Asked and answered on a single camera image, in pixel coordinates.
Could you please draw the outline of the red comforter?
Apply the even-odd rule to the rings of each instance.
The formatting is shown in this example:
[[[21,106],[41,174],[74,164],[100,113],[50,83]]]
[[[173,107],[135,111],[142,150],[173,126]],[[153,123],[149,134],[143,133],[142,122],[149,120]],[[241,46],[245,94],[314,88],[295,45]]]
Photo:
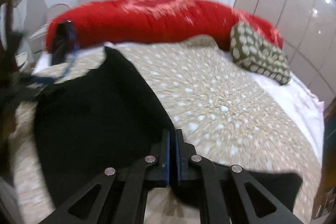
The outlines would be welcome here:
[[[100,42],[169,43],[197,35],[211,36],[220,49],[228,51],[231,28],[248,23],[278,48],[283,39],[270,22],[218,2],[208,0],[108,0],[88,2],[52,19],[45,47],[52,50],[56,26],[70,20],[80,47]]]

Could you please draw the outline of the olive spotted cushion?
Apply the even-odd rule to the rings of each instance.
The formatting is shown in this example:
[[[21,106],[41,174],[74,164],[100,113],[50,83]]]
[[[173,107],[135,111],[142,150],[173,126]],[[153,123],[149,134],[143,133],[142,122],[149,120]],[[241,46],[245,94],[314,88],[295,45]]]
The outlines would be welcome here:
[[[284,52],[245,22],[238,22],[231,29],[230,54],[236,65],[273,79],[280,85],[291,80]]]

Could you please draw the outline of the black pants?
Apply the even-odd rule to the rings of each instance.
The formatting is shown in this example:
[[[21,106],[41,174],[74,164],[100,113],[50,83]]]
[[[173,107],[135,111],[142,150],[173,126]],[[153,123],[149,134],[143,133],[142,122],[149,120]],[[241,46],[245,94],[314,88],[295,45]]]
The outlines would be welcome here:
[[[186,131],[186,123],[186,118],[174,123],[135,66],[106,49],[97,69],[50,85],[38,100],[34,137],[54,206],[109,167],[116,170],[112,194],[133,201],[144,175],[132,175],[132,165],[161,143],[165,131]]]

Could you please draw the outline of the black pouch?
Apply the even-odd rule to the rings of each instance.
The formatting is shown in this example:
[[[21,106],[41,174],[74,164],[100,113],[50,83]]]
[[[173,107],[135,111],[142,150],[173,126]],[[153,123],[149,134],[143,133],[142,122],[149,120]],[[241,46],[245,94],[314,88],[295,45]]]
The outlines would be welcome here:
[[[65,20],[57,24],[51,48],[51,65],[58,65],[66,61],[76,45],[76,34],[74,24],[70,20]]]

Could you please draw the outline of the beige spotted quilt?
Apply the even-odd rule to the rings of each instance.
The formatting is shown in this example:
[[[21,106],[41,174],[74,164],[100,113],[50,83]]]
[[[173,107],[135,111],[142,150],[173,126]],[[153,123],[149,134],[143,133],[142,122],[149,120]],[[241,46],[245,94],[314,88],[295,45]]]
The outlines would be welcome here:
[[[248,170],[298,174],[303,183],[294,214],[310,222],[321,181],[321,164],[310,143],[281,106],[212,38],[197,36],[182,43],[155,44],[148,50],[112,49],[135,66],[174,123],[187,119],[185,140],[202,156]],[[86,75],[104,60],[103,48],[80,56],[58,84]],[[37,104],[21,104],[11,138],[14,184],[25,223],[38,223],[55,208],[35,143]]]

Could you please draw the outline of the white wardrobe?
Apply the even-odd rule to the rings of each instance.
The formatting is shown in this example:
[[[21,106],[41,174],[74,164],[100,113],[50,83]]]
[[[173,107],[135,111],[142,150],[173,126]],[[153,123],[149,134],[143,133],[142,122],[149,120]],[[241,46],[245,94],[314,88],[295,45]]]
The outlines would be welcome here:
[[[294,74],[329,106],[335,99],[335,0],[235,0],[273,24]]]

